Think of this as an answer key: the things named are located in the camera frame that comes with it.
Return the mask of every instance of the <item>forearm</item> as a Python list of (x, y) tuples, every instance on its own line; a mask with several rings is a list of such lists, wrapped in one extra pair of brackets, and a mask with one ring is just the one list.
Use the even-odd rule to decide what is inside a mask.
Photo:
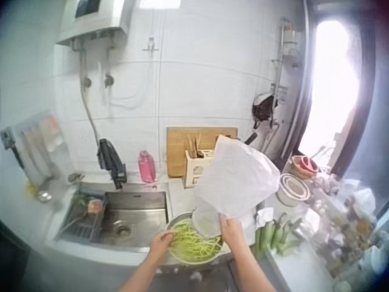
[(159, 261), (147, 257), (119, 292), (147, 292), (159, 266)]
[(247, 245), (239, 245), (232, 252), (243, 292), (275, 291)]

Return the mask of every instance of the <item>white countertop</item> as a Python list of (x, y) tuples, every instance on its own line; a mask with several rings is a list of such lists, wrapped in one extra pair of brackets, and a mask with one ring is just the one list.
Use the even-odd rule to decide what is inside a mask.
[[(274, 217), (278, 218), (283, 212), (293, 218), (304, 212), (307, 205), (287, 207), (276, 195), (266, 200), (266, 207), (274, 207)], [(274, 251), (266, 253), (267, 258), (284, 278), (291, 292), (328, 292), (332, 291), (332, 277), (325, 268), (312, 246), (304, 242), (296, 251), (287, 256), (280, 256)]]
[[(109, 182), (109, 177), (88, 176), (85, 180), (106, 183)], [(141, 183), (136, 178), (131, 179), (130, 182)], [(196, 207), (193, 189), (185, 189), (181, 179), (170, 179), (167, 178), (167, 176), (162, 175), (155, 184), (158, 188), (168, 188), (167, 200), (171, 204), (171, 210), (168, 214), (170, 220), (182, 213), (190, 212)], [(54, 240), (64, 217), (66, 216), (67, 208), (70, 206), (75, 189), (75, 187), (71, 187), (62, 197), (62, 208), (54, 213), (51, 225), (46, 232), (46, 238), (44, 240), (45, 247), (62, 254), (92, 262), (118, 266), (138, 266), (145, 259), (149, 250), (148, 248), (144, 248), (144, 250), (141, 250), (140, 252), (129, 252), (125, 250), (108, 249), (103, 246), (82, 245), (67, 242), (65, 240)], [(266, 200), (266, 206), (273, 206), (275, 208), (275, 218), (278, 218), (282, 212), (295, 214), (296, 212), (298, 213), (299, 210), (299, 207), (290, 208), (284, 206), (278, 201), (275, 195), (272, 195)], [(244, 230), (246, 243), (248, 245), (254, 244), (255, 242), (254, 230), (255, 222), (253, 220), (252, 224), (249, 224)], [(226, 254), (229, 252), (228, 246), (224, 245), (222, 253)], [(290, 291), (304, 292), (332, 290), (331, 276), (327, 270), (325, 270), (320, 259), (308, 244), (302, 245), (300, 251), (286, 257), (281, 257), (274, 253), (267, 253), (267, 257), (277, 273), (280, 273), (277, 276), (281, 276), (285, 280)], [(167, 253), (164, 264), (175, 265), (177, 264), (177, 261)]]

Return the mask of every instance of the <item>green vegetable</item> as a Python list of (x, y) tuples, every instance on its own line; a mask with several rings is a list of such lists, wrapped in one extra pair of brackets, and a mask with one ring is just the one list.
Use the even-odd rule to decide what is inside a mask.
[(270, 247), (275, 228), (274, 224), (275, 220), (266, 222), (265, 226), (261, 231), (261, 251), (265, 251), (266, 248)]
[[(265, 201), (260, 202), (256, 206), (256, 210), (259, 211), (261, 209), (265, 208)], [(258, 228), (255, 231), (255, 257), (259, 259), (261, 257), (261, 233), (263, 231), (263, 228)]]
[(174, 231), (170, 251), (178, 258), (191, 263), (203, 262), (221, 250), (220, 236), (205, 239), (198, 234), (191, 219), (182, 220), (172, 228)]
[(300, 244), (301, 244), (301, 241), (299, 241), (299, 240), (292, 240), (290, 242), (283, 243), (283, 244), (278, 246), (277, 253), (280, 254), (281, 256), (286, 256), (286, 255), (290, 254), (294, 248), (300, 246)]
[(281, 240), (282, 235), (284, 233), (283, 229), (281, 228), (281, 225), (283, 223), (283, 219), (286, 218), (286, 216), (287, 216), (287, 214), (285, 212), (282, 213), (280, 218), (278, 219), (278, 221), (275, 222), (274, 234), (273, 234), (272, 243), (270, 246), (271, 249), (277, 248), (278, 244), (280, 243), (280, 240)]
[(301, 224), (302, 221), (303, 221), (303, 219), (299, 218), (293, 224), (290, 221), (285, 223), (284, 228), (283, 228), (283, 235), (282, 235), (282, 238), (280, 240), (280, 244), (286, 243), (286, 238), (289, 235), (289, 233), (296, 230), (296, 228), (299, 227), (299, 225)]
[(261, 230), (262, 228), (258, 228), (255, 231), (255, 257), (260, 258), (260, 251), (261, 251)]

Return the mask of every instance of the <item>pink bottle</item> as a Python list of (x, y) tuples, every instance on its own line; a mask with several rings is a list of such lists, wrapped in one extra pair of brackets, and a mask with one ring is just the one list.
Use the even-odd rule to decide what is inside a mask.
[(146, 150), (139, 153), (138, 165), (142, 181), (153, 183), (156, 179), (156, 166), (154, 158)]

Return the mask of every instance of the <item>shredded vegetable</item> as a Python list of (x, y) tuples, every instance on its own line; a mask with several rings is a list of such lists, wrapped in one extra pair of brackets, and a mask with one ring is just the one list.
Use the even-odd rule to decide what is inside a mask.
[(221, 238), (205, 239), (193, 227), (191, 219), (173, 225), (174, 238), (170, 251), (178, 258), (191, 263), (204, 262), (221, 250)]

